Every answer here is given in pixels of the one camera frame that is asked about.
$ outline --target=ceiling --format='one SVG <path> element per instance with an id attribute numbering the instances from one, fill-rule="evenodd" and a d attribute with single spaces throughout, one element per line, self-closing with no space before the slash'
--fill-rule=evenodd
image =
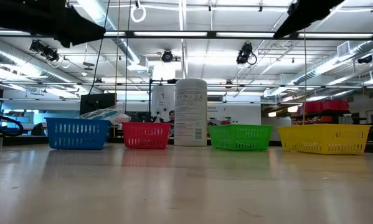
<path id="1" fill-rule="evenodd" d="M 273 32 L 287 18 L 285 13 L 291 0 L 187 0 L 187 14 L 184 30 L 211 30 L 211 12 L 208 7 L 224 10 L 212 12 L 212 30 L 226 31 L 254 31 Z M 262 2 L 263 11 L 258 11 Z M 78 1 L 70 1 L 76 10 L 83 17 L 93 20 L 84 8 L 80 7 Z M 133 22 L 130 18 L 130 7 L 135 1 L 110 1 L 109 16 L 113 21 L 118 20 L 120 8 L 119 30 L 179 30 L 179 12 L 177 1 L 171 0 L 140 0 L 142 6 L 146 6 L 146 18 L 142 22 Z M 373 0 L 346 0 L 342 8 L 332 14 L 324 22 L 315 22 L 310 26 L 308 32 L 373 32 L 373 13 L 367 10 L 373 8 Z M 135 17 L 141 17 L 141 10 L 136 10 Z M 34 56 L 29 50 L 32 38 L 26 37 L 0 37 L 0 40 Z M 58 67 L 61 71 L 83 81 L 92 82 L 94 71 L 84 71 L 83 62 L 97 63 L 100 41 L 88 43 L 87 53 L 85 44 L 73 46 L 69 49 L 63 48 L 54 39 L 39 38 L 44 44 L 58 49 L 61 56 L 70 60 L 69 68 Z M 179 58 L 179 62 L 172 62 L 176 68 L 176 78 L 182 78 L 182 42 L 181 39 L 128 39 L 129 47 L 138 55 L 146 56 L 151 68 L 154 64 L 160 63 L 160 56 L 165 49 L 172 50 L 172 53 Z M 305 66 L 328 57 L 337 51 L 337 46 L 345 40 L 249 40 L 249 39 L 186 39 L 188 77 L 202 78 L 209 83 L 225 83 L 232 80 L 234 83 L 264 83 L 281 84 L 292 79 L 294 75 L 305 69 Z M 236 64 L 238 51 L 245 42 L 251 42 L 256 50 L 258 62 L 251 67 L 239 68 Z M 40 55 L 36 58 L 45 61 Z M 359 65 L 363 69 L 369 65 Z M 104 82 L 148 82 L 147 73 L 130 72 L 126 69 L 125 56 L 118 50 L 118 47 L 111 39 L 104 39 L 101 55 L 96 66 L 97 77 L 102 77 Z M 346 63 L 337 69 L 331 70 L 313 80 L 310 85 L 325 85 L 330 76 L 332 79 L 345 76 L 352 71 L 352 64 Z M 101 90 L 112 90 L 113 86 L 98 86 Z M 249 88 L 246 91 L 264 91 L 265 88 Z"/>

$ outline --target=white canister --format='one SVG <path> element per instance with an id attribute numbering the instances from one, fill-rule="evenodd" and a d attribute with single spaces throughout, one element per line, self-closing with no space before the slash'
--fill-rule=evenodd
<path id="1" fill-rule="evenodd" d="M 207 145 L 207 83 L 179 80 L 175 85 L 175 133 L 177 146 Z"/>

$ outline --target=plastic basket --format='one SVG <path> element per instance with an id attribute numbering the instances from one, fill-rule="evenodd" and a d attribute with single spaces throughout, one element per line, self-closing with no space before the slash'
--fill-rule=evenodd
<path id="1" fill-rule="evenodd" d="M 123 123 L 125 146 L 130 149 L 165 149 L 170 127 L 168 123 Z"/>
<path id="2" fill-rule="evenodd" d="M 107 142 L 110 121 L 45 118 L 52 149 L 102 150 Z"/>
<path id="3" fill-rule="evenodd" d="M 365 151 L 370 127 L 353 124 L 312 124 L 278 129 L 284 150 L 360 155 Z"/>
<path id="4" fill-rule="evenodd" d="M 211 144 L 217 149 L 264 151 L 268 148 L 272 126 L 229 124 L 209 128 Z"/>

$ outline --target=computer monitor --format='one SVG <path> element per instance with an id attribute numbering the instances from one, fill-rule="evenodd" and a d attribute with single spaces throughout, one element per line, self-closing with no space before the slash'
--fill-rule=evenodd
<path id="1" fill-rule="evenodd" d="M 116 100 L 116 93 L 83 95 L 81 96 L 80 115 L 115 106 Z"/>

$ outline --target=black hose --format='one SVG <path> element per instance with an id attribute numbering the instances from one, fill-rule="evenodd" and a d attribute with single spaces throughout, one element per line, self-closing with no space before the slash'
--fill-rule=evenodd
<path id="1" fill-rule="evenodd" d="M 15 124 L 18 125 L 18 127 L 19 127 L 19 130 L 17 131 L 16 134 L 8 133 L 8 132 L 6 132 L 6 131 L 0 129 L 0 133 L 1 133 L 1 134 L 5 135 L 5 136 L 10 136 L 10 137 L 16 137 L 16 136 L 19 136 L 19 135 L 23 134 L 23 125 L 22 125 L 20 122 L 18 122 L 18 121 L 16 121 L 16 120 L 13 120 L 13 119 L 11 119 L 11 118 L 7 118 L 7 117 L 5 117 L 5 116 L 1 116 L 1 115 L 0 115 L 0 119 L 4 119 L 4 120 L 6 120 L 6 121 L 10 121 L 10 122 L 12 122 L 12 123 L 15 123 Z"/>

